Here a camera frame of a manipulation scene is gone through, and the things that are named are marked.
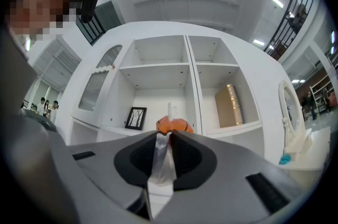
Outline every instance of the framed artwork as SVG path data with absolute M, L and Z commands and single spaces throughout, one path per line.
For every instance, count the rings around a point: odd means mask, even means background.
M 147 108 L 132 107 L 130 110 L 126 128 L 142 130 Z

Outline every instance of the person in dark clothing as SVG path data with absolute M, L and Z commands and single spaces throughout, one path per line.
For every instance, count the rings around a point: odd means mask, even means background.
M 328 98 L 328 87 L 323 89 L 323 99 L 324 99 L 324 102 L 325 102 L 326 112 L 330 113 L 331 112 L 331 105 L 330 105 L 330 100 Z
M 315 110 L 312 107 L 313 99 L 312 99 L 312 95 L 311 95 L 310 91 L 307 94 L 306 102 L 307 102 L 307 106 L 308 106 L 309 110 L 311 111 L 312 120 L 315 120 L 317 118 L 317 115 L 316 115 Z

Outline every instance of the blue object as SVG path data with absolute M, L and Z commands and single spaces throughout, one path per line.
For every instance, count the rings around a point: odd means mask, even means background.
M 285 165 L 285 164 L 289 163 L 290 161 L 291 161 L 291 156 L 289 154 L 284 154 L 281 157 L 281 159 L 279 161 L 279 164 L 280 165 Z

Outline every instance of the orange object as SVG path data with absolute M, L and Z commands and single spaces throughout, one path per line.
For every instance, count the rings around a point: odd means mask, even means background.
M 172 132 L 173 130 L 186 131 L 189 133 L 194 133 L 194 130 L 187 123 L 186 120 L 183 119 L 173 119 L 169 120 L 168 116 L 164 116 L 162 119 L 158 120 L 156 123 L 156 129 L 161 132 L 163 135 Z

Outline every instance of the picture frame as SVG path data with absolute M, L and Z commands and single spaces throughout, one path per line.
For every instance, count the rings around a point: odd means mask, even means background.
M 125 128 L 142 130 L 147 108 L 132 107 L 130 109 Z

